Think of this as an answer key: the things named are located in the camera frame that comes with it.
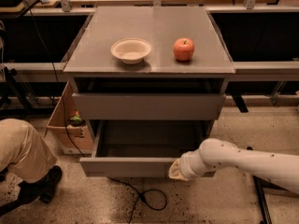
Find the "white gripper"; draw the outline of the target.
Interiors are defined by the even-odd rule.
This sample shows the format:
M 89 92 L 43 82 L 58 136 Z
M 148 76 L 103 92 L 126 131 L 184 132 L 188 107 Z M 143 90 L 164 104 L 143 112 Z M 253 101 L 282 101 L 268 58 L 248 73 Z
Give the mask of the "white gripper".
M 207 172 L 204 158 L 198 151 L 189 151 L 176 159 L 170 166 L 168 176 L 175 180 L 194 180 Z

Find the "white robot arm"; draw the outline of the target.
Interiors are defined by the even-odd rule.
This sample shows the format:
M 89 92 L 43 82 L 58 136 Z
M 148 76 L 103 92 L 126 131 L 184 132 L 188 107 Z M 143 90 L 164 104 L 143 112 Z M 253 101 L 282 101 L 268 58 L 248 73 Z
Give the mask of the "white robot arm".
M 195 151 L 176 159 L 168 176 L 189 181 L 225 167 L 235 167 L 299 194 L 299 156 L 241 149 L 214 138 L 204 140 Z

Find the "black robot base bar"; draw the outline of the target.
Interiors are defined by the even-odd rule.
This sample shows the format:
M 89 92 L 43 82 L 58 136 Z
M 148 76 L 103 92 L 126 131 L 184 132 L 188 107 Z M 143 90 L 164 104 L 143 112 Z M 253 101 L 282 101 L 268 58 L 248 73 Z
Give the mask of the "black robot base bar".
M 264 188 L 285 189 L 299 194 L 299 156 L 262 152 L 247 148 L 253 166 L 252 174 L 263 220 L 260 224 L 272 224 Z

